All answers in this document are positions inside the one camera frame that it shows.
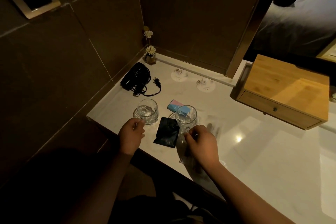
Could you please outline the person's right hand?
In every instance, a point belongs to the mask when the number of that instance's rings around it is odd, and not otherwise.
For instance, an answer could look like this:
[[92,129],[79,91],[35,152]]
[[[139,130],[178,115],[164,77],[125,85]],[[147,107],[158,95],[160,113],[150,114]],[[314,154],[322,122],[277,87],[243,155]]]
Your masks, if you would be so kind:
[[209,131],[206,144],[200,148],[190,148],[190,151],[192,156],[207,173],[221,165],[216,138]]

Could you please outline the person's left hand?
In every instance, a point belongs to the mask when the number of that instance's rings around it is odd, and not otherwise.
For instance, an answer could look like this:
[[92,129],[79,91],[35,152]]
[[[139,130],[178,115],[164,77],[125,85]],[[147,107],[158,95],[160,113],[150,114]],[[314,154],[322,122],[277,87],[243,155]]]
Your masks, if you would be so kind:
[[129,119],[118,133],[120,139],[120,152],[133,156],[141,144],[141,140],[132,139],[131,135],[131,119]]

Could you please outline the clear glass tumbler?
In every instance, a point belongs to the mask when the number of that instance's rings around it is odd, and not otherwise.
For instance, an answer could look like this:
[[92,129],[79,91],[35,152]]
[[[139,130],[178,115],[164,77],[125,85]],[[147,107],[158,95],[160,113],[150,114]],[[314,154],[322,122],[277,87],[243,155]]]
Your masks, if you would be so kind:
[[140,101],[133,112],[133,118],[143,120],[146,125],[153,125],[159,119],[158,105],[153,99],[144,99]]
[[197,125],[198,112],[195,107],[193,107],[192,112],[188,116],[181,116],[175,112],[175,119],[179,125],[180,133],[184,134],[189,132],[191,128]]

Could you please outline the person's left forearm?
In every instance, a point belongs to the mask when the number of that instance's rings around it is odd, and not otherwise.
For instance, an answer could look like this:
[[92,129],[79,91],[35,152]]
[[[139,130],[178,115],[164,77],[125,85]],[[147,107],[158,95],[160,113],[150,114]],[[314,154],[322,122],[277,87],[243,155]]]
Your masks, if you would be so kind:
[[134,153],[135,151],[120,150],[61,224],[107,224]]

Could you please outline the person's right forearm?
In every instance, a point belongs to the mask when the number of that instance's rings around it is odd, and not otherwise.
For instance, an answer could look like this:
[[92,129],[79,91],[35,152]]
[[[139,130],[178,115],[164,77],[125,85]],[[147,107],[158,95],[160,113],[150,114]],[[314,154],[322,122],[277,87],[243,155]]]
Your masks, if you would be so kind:
[[235,177],[218,159],[200,164],[245,224],[295,224]]

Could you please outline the clear plastic amenity packet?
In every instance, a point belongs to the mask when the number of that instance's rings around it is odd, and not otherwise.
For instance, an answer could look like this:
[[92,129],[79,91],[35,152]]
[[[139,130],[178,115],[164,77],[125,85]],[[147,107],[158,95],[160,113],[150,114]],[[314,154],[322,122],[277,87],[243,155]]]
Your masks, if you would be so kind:
[[210,133],[212,133],[218,141],[221,137],[221,132],[225,126],[225,119],[214,115],[201,115],[197,117],[197,125],[204,125]]
[[188,143],[186,142],[182,132],[179,132],[178,134],[176,149],[179,156],[179,163],[184,165],[190,176],[201,175],[203,169],[197,160],[192,156]]

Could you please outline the light blue small box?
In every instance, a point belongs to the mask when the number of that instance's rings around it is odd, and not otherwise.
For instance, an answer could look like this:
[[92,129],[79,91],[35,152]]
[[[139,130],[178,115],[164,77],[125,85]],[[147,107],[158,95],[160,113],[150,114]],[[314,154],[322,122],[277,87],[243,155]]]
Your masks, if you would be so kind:
[[193,107],[189,105],[180,106],[177,109],[177,114],[180,116],[188,116],[190,112],[193,111]]

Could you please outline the black foil packet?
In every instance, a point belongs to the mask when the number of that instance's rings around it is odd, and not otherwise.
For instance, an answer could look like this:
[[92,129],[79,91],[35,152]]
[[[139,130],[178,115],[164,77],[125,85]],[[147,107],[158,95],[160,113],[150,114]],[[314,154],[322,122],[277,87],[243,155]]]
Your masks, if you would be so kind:
[[179,129],[180,127],[175,119],[162,117],[153,143],[175,148],[179,137]]

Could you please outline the blue and pink small box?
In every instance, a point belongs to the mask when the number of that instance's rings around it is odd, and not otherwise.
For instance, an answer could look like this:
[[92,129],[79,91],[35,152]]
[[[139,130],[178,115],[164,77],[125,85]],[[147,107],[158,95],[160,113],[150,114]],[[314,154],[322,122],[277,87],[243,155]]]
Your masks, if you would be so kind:
[[171,112],[176,112],[180,107],[184,106],[184,104],[180,103],[179,101],[173,99],[167,106],[167,109]]

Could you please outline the black hair dryer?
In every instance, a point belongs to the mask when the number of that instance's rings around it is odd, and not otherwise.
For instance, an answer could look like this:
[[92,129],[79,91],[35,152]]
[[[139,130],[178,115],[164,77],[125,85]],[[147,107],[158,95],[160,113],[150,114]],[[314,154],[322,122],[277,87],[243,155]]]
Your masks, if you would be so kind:
[[120,82],[123,89],[127,91],[142,90],[151,80],[149,69],[142,63],[137,62]]

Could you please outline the round white paper coaster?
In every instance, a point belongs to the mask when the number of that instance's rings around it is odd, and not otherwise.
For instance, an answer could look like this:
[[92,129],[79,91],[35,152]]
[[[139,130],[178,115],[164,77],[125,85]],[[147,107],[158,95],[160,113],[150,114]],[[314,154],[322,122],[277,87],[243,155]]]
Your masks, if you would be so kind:
[[211,93],[215,90],[216,84],[215,81],[209,78],[202,78],[196,82],[196,87],[201,92]]
[[184,82],[189,78],[189,75],[188,75],[188,72],[186,70],[175,69],[171,73],[171,78],[172,78],[173,81],[176,81],[176,82]]

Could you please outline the reed diffuser bottle with flowers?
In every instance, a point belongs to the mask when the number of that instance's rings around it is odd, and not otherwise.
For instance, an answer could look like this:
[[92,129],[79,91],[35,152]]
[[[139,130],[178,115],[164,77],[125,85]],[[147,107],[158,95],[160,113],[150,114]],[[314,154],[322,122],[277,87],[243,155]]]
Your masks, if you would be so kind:
[[154,65],[156,64],[156,48],[151,44],[153,31],[148,26],[144,26],[143,35],[146,40],[145,61],[148,65]]

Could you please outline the person's dark clothing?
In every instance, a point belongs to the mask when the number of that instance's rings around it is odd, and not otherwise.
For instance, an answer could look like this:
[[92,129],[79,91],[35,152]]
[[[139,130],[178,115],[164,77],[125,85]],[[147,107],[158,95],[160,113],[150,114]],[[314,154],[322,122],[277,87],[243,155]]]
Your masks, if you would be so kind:
[[117,198],[108,224],[243,224],[234,209],[213,201],[193,204],[174,197],[145,194]]

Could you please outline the bed with white sheet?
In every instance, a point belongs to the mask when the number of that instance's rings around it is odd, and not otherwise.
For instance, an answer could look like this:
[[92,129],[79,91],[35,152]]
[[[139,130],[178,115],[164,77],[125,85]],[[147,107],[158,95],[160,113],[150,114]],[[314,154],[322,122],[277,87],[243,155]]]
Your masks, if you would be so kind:
[[246,52],[271,57],[316,57],[336,38],[336,0],[296,0],[290,7],[270,5]]

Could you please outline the light wooden frame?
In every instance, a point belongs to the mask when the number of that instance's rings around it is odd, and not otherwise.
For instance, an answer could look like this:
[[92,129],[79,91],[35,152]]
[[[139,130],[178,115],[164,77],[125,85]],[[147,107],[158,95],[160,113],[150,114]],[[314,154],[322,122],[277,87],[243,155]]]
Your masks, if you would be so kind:
[[316,58],[336,63],[336,38],[331,41]]

